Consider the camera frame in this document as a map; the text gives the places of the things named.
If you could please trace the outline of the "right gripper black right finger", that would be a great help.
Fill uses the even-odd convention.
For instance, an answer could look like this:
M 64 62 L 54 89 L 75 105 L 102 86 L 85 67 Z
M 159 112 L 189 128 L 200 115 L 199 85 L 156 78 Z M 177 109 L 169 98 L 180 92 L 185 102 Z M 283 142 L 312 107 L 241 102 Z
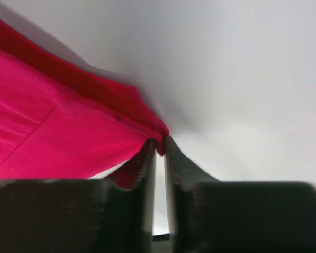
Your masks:
M 316 252 L 316 187 L 220 181 L 165 140 L 173 252 Z

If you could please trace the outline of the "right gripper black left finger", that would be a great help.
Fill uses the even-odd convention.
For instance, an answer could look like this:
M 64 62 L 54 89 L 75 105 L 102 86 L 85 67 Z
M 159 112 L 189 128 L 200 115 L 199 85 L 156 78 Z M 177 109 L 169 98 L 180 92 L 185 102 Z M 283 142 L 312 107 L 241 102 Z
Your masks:
M 150 252 L 155 149 L 101 179 L 0 182 L 0 252 Z

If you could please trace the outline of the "crimson red t-shirt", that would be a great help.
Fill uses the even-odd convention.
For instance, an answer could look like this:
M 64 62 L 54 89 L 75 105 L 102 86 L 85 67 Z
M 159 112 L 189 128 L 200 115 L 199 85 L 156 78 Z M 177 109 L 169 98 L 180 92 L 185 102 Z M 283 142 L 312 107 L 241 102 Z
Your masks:
M 168 128 L 137 89 L 49 53 L 0 20 L 0 181 L 86 179 Z

